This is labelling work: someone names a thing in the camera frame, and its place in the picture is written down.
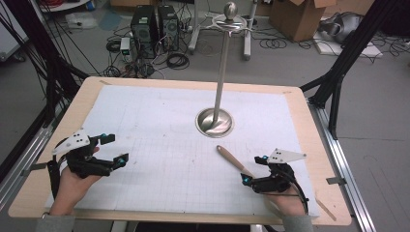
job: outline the metal ball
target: metal ball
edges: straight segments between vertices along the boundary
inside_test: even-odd
[[[223,13],[226,16],[226,19],[232,20],[238,13],[238,7],[234,2],[227,2],[223,8]]]

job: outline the computer tower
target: computer tower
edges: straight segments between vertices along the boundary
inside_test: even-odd
[[[157,56],[156,45],[159,41],[155,8],[152,5],[138,5],[131,21],[131,30],[137,55],[153,59]]]
[[[165,51],[176,51],[179,48],[178,16],[172,6],[158,6],[160,38]]]

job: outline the sleeve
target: sleeve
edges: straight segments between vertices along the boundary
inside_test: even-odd
[[[74,216],[44,215],[37,221],[36,232],[72,232],[74,220]]]
[[[282,220],[286,232],[313,232],[310,216],[283,217]]]

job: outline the plastic bag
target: plastic bag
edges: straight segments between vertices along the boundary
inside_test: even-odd
[[[66,15],[70,28],[91,29],[97,26],[97,21],[91,13],[72,13]]]

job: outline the aluminum rail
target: aluminum rail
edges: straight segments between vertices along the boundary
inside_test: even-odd
[[[9,199],[14,195],[17,187],[25,180],[22,175],[25,170],[30,170],[31,165],[36,161],[43,151],[53,132],[52,124],[47,128],[41,128],[36,133],[30,144],[24,150],[24,153],[15,163],[13,169],[3,180],[0,186],[0,211],[3,210]]]
[[[338,142],[338,140],[333,139],[331,132],[328,130],[329,116],[326,110],[317,108],[314,105],[310,105],[309,107],[311,111],[316,113],[317,118],[320,121],[321,129],[328,142],[328,146],[333,157],[334,164],[338,170],[339,177],[344,179],[346,183],[345,185],[342,185],[342,187],[349,197],[359,226],[364,232],[375,232],[376,229],[373,225],[373,221],[371,220],[370,214],[368,213],[367,207],[360,194],[359,188],[350,170],[349,164],[347,163],[346,157],[341,150],[340,143]]]

